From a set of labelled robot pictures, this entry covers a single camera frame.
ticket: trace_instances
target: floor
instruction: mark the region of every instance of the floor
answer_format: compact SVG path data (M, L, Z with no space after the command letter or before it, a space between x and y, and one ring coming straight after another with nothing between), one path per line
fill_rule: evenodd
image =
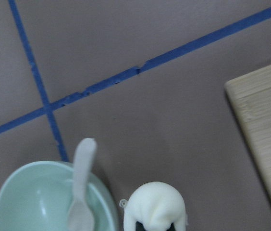
M271 0L0 1L0 187L24 164L72 161L92 137L116 204L163 181L188 231L271 231L224 91L269 64Z

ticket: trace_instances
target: wooden cutting board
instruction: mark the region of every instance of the wooden cutting board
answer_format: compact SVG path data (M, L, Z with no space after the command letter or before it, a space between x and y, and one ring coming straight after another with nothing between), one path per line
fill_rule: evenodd
M225 88L271 196L271 65L230 80Z

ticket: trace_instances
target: white plastic spoon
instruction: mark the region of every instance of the white plastic spoon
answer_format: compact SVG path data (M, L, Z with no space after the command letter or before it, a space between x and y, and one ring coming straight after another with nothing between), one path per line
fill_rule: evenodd
M86 185L97 145L94 139L82 140L74 154L73 202L68 212L69 231L93 231L94 216L86 203Z

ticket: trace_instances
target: light green bowl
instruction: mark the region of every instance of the light green bowl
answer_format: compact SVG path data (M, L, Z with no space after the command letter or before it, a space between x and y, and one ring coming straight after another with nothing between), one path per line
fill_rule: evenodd
M68 231L72 164L38 161L22 166L0 190L0 231ZM95 231L118 231L114 201L95 175L89 176L86 200L95 218Z

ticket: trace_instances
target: blue tape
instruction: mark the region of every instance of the blue tape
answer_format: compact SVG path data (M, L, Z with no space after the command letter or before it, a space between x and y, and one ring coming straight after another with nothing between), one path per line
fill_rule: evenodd
M20 118L14 119L14 120L6 123L6 124L3 124L3 125L0 126L0 134L5 132L5 131L8 131L8 130L10 130L10 129L18 126L18 125L22 125L22 124L24 124L24 123L26 123L28 121L36 119L36 118L38 118L38 117L40 117L40 116L42 116L44 114L45 114L44 108L39 108L39 109L37 109L35 111L32 111L32 112L30 112L30 113L28 113L28 114L26 114L26 115L24 115L24 116L22 116Z
M57 110L61 107L64 107L65 105L67 104L71 104L77 100L80 100L84 97L87 97L91 94L94 94L98 91L101 91L101 90L104 90L108 87L111 87L115 84L118 84L122 81L125 81L126 79L129 79L133 76L136 76L139 74L139 68L137 66L134 66L132 68L129 68L128 70L125 70L117 75L114 75L108 79L105 79L101 82L98 82L88 88L86 88L83 92L76 92L76 93L73 93L69 96L66 96L60 100L57 100L53 103L51 103L51 109L52 110Z
M35 83L37 85L37 89L39 91L40 97L42 99L44 109L46 111L47 118L51 127L52 134L54 136L54 139L57 142L57 147L59 149L61 159L62 161L68 161L68 157L67 157L67 153L63 144L63 140L62 140L58 125L56 123L55 117L53 115L53 112L50 108L48 96L47 96L41 75L39 73L32 49L30 47L27 35L25 33L25 28L22 24L21 17L19 15L16 3L14 0L9 0L9 4L10 4L10 8L11 8L18 32L19 32L21 42L23 44L23 47L27 56L27 59L29 61L29 64L31 65L31 71L32 71Z
M141 72L150 70L156 66L159 66L159 65L164 64L168 61L176 59L182 55L185 55L189 52L197 50L201 47L207 46L207 45L209 45L213 42L216 42L224 37L227 37L229 35L237 33L241 30L244 30L250 26L253 26L255 24L258 24L258 23L263 22L263 21L270 19L270 18L271 18L271 7L266 10L263 10L259 13L256 13L250 17L242 19L236 23L233 23L229 26L226 26L222 29L219 29L219 30L214 31L210 34L207 34L203 37L200 37L200 38L198 38L190 43L187 43L181 47L178 47L172 51L169 51L169 52L164 53L158 57L150 59L144 64L144 66L139 70L139 72L141 73Z
M32 72L34 72L34 77L37 75L37 79L36 79L36 82L37 82L37 87L38 87L38 90L41 90L41 91L44 91L44 87L43 87L43 84L42 84L42 81L41 81L41 78L40 78L40 75L39 75L39 72L38 72L38 69L37 69L37 66L36 66L36 63L35 63L35 60L34 60L34 57L33 57L33 53L31 51L31 48L29 46L29 43L28 43L28 40L27 40L27 37L25 35L25 31L23 29L23 26L22 26L22 23L21 23L21 20L20 20L20 16L19 16L19 13L17 11L17 8L16 8L16 5L14 3L13 0L9 0L9 3L10 3L10 6L11 6L11 10L13 12L13 15L14 17L16 16L17 20L15 19L16 21L16 25L17 25L17 28L20 29L20 32L21 35L23 36L22 38L22 43L25 47L25 52L28 56L28 60L31 60L33 62L30 62L31 64L31 67L32 67ZM172 51L169 51L167 53L164 53L160 56L157 56L153 59L150 59L148 60L144 66L142 68L138 68L138 67L132 67L128 70L125 70L115 76L112 76L108 79L105 79L99 83L96 83L88 88L86 88L83 92L76 92L76 93L73 93L69 96L66 96L58 101L55 101L51 104L49 104L49 101L48 101L48 98L47 98L47 95L46 95L46 92L44 92L45 94L41 94L41 97L42 97L42 100L43 100L43 103L44 103L44 108L40 108L40 109L37 109L29 114L26 114L18 119L15 119L11 122L8 122L2 126L0 126L0 133L2 132L5 132L5 131L8 131L18 125L21 125L23 123L26 123L30 120L33 120L39 116L42 116L44 114L47 114L48 116L48 120L50 122L50 126L51 126L51 129L52 129L52 132L55 136L55 139L58 141L58 148L60 150L60 153L63 153L61 154L62 156L62 159L65 159L64 157L64 153L65 152L65 149L64 149L64 145L63 145L63 142L62 142L62 139L61 139L61 136L60 136L60 133L59 133L59 130L58 130L58 127L57 127L57 124L55 122L55 119L54 119L54 116L53 116L53 113L52 111L54 110L57 110L59 108L62 108L64 107L65 105L67 104L71 104L75 101L78 101L86 96L89 96L90 94L94 94L98 91L101 91L103 89L106 89L108 87L111 87L113 86L114 84L117 84L117 83L120 83L128 78L131 78L133 76L136 76L138 75L139 73L142 73L144 71L147 71L147 70L150 70L156 66L159 66L161 64L164 64L168 61L171 61L175 58L178 58L182 55L185 55L189 52L192 52L194 50L197 50L201 47L204 47L206 45L209 45L215 41L218 41L226 36L230 36L234 33L237 33L243 29L246 29L250 26L253 26L255 24L258 24L260 22L263 22L267 19L271 18L271 7L266 9L266 10L263 10L259 13L256 13L250 17L247 17L245 19L242 19L236 23L233 23L229 26L226 26L220 30L217 30L217 31L214 31L210 34L207 34L201 38L198 38L190 43L187 43L181 47L178 47Z

